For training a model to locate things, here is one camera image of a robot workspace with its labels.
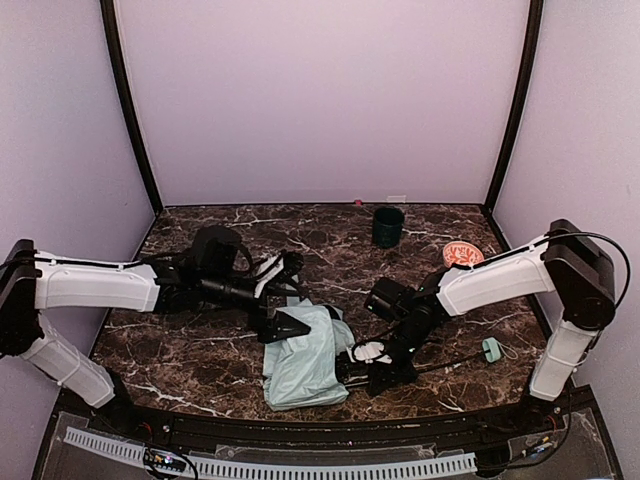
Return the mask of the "mint green folding umbrella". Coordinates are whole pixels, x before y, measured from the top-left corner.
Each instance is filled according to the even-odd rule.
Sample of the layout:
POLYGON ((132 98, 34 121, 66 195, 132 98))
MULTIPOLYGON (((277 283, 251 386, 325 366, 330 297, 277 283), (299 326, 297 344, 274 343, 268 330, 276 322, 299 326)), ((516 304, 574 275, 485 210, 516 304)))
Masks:
POLYGON ((351 348, 357 343, 343 311, 306 299, 290 301, 276 312, 292 315, 310 326, 311 332, 264 347, 263 391, 269 408, 279 412, 344 402, 349 392, 338 379, 338 356, 345 354, 349 366, 371 364, 351 360, 351 348))

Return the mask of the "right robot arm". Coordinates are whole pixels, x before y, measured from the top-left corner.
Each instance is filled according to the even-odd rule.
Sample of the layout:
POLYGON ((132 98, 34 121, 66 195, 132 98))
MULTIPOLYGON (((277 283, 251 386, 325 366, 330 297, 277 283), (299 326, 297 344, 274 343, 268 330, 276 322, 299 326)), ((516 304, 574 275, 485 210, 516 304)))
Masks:
POLYGON ((526 245, 474 266, 453 264, 427 275, 417 288, 378 279, 365 307, 395 326, 352 349, 354 359, 367 366, 367 393, 377 396, 414 382, 414 356, 450 319, 519 297, 555 293, 562 317, 530 375, 528 393, 541 401, 556 400, 628 292, 615 286, 613 259, 597 244, 602 238, 559 219, 526 245))

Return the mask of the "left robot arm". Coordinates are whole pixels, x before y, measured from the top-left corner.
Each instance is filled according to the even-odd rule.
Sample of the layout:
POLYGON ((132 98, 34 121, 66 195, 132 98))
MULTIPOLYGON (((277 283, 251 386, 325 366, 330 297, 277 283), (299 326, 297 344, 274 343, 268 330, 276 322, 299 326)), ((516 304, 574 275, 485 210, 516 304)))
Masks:
POLYGON ((87 307, 177 314, 205 304, 239 309, 262 344, 305 336, 309 326, 272 313, 272 297, 298 293, 304 260, 295 252, 253 260, 236 231, 220 225, 196 232, 182 252, 128 262, 57 257, 21 239, 1 265, 1 353, 20 357, 104 409, 128 401, 116 376, 94 363, 45 319, 47 309, 87 307))

